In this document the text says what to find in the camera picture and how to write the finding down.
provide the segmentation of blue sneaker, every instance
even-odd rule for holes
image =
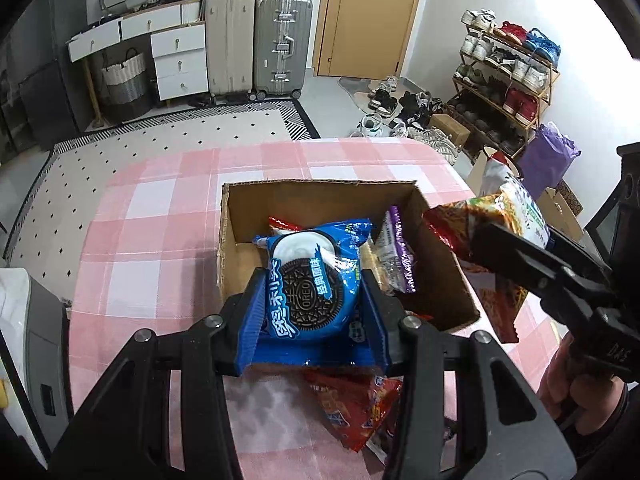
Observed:
[[[527,32],[527,39],[522,43],[522,46],[527,50],[538,54],[546,60],[549,60],[554,64],[554,68],[558,68],[558,60],[560,59],[560,53],[562,49],[560,45],[555,44],[548,37],[546,37],[537,28],[532,28]]]

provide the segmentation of wooden door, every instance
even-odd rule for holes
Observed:
[[[318,75],[384,79],[396,73],[417,0],[328,0]]]

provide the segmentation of pink checkered tablecloth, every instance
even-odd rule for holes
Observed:
[[[415,180],[429,204],[472,196],[430,147],[409,139],[318,139],[179,153],[119,171],[89,226],[73,304],[69,361],[78,407],[139,328],[185,330],[217,313],[216,249],[225,182],[283,178]],[[460,333],[482,328],[481,319]],[[551,320],[530,298],[516,321],[517,345],[504,345],[534,388],[558,346]],[[172,376],[172,463],[182,465],[179,392]],[[286,480],[378,476],[362,453],[328,432],[304,384],[249,371],[225,379],[234,441],[245,478]],[[454,395],[447,381],[448,406]]]

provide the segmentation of drawer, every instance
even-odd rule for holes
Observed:
[[[191,27],[172,28],[151,35],[151,52],[154,57],[204,48],[204,23]]]
[[[182,24],[197,22],[200,19],[200,1],[180,5]]]
[[[156,77],[187,74],[200,70],[207,71],[207,55],[203,48],[156,57]]]
[[[207,70],[158,78],[158,93],[163,101],[208,91]]]
[[[180,5],[147,10],[122,19],[122,39],[128,40],[141,34],[180,25]]]
[[[120,43],[120,19],[80,34],[69,43],[69,58],[74,62],[116,43]]]

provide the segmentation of oreo cookie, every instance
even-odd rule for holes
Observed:
[[[344,287],[340,275],[326,263],[322,262],[322,265],[331,288],[329,299],[318,294],[308,258],[291,260],[280,269],[289,320],[300,331],[318,330],[329,325],[343,306]]]

